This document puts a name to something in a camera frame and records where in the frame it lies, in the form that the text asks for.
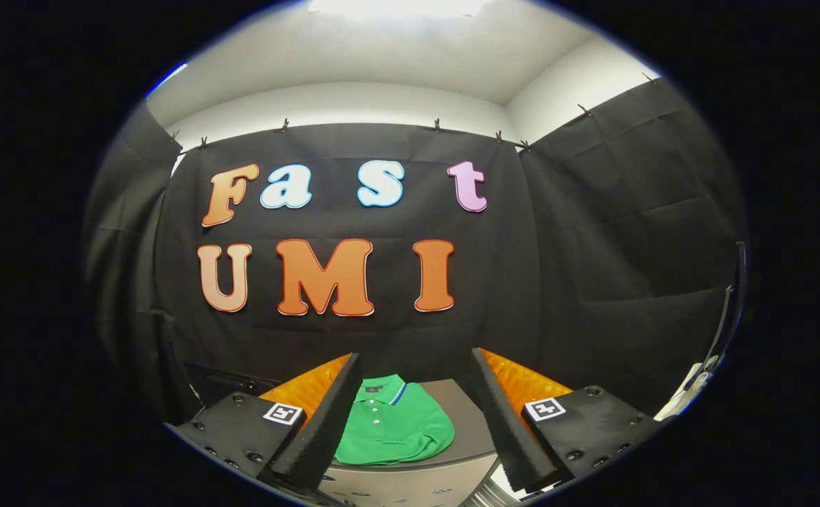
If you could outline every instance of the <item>black cloth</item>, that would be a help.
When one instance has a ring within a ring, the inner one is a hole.
[[[402,198],[388,208],[365,208],[356,198],[358,169],[373,160],[398,161],[406,173]],[[480,213],[459,205],[447,173],[462,161],[484,173],[477,188],[487,208]],[[203,227],[211,177],[252,163],[261,174],[247,182],[240,204],[230,205],[233,218]],[[259,196],[269,173],[288,164],[310,169],[310,202],[264,208]],[[475,346],[532,365],[539,263],[528,193],[512,145],[418,126],[301,126],[190,151],[169,182],[156,238],[156,284],[162,308],[175,318],[175,350],[199,365],[279,381],[349,352],[359,354],[364,378],[397,372],[407,382],[462,379]],[[322,266],[339,241],[370,241],[366,277],[374,314],[334,315],[333,296],[323,315],[281,315],[283,268],[275,245],[292,238],[310,243]],[[455,303],[446,311],[414,308],[420,261],[413,246],[424,239],[454,245],[448,286]],[[197,249],[215,244],[223,250],[218,283],[227,294],[232,261],[224,251],[235,243],[252,247],[248,301],[226,313],[204,299]]]
[[[156,307],[153,250],[160,202],[181,145],[137,107],[108,148],[85,211],[85,291],[105,349],[133,394],[163,420],[199,410]]]
[[[541,259],[535,369],[655,413],[704,359],[735,282],[747,227],[726,155],[661,78],[520,160]]]

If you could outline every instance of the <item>blue letter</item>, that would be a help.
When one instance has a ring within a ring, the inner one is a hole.
[[[273,170],[269,174],[269,182],[272,185],[259,195],[259,202],[264,208],[301,208],[313,198],[309,192],[310,169],[306,165],[291,164]]]
[[[365,185],[356,191],[356,198],[363,206],[393,206],[404,196],[404,168],[393,161],[368,161],[356,172],[359,182]]]

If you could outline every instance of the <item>green polo shirt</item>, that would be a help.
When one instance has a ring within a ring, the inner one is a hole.
[[[454,441],[454,426],[418,383],[397,375],[365,379],[356,392],[335,459],[394,465],[432,458]]]

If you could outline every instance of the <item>white wall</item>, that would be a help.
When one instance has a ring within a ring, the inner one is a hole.
[[[658,73],[601,37],[591,39],[527,84],[507,106],[425,87],[388,83],[322,83],[243,96],[188,116],[166,131],[180,131],[184,150],[236,135],[289,126],[385,123],[433,126],[535,142]]]
[[[172,125],[180,130],[176,141],[185,150],[236,135],[288,126],[340,123],[385,123],[441,126],[447,130],[474,132],[488,136],[503,131],[518,138],[503,106],[424,87],[385,83],[323,83],[288,87],[243,96],[204,109]]]
[[[602,37],[572,49],[546,68],[507,104],[517,132],[529,142],[659,74]]]

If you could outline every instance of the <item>orange foam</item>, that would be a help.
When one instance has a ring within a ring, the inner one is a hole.
[[[306,426],[349,357],[351,354],[347,353],[324,365],[316,366],[309,372],[298,375],[271,391],[264,392],[259,397],[263,400],[303,408],[306,412],[306,421],[304,421],[304,426]]]
[[[539,373],[533,372],[526,366],[506,359],[506,357],[498,356],[498,354],[488,352],[488,350],[481,347],[478,350],[485,357],[488,366],[491,367],[491,371],[497,378],[497,382],[501,384],[501,389],[504,390],[507,401],[510,401],[511,406],[516,411],[516,416],[520,418],[526,429],[529,428],[529,424],[526,424],[526,420],[523,419],[523,405],[530,401],[555,398],[573,392],[567,386],[552,381],[544,375],[539,375]]]

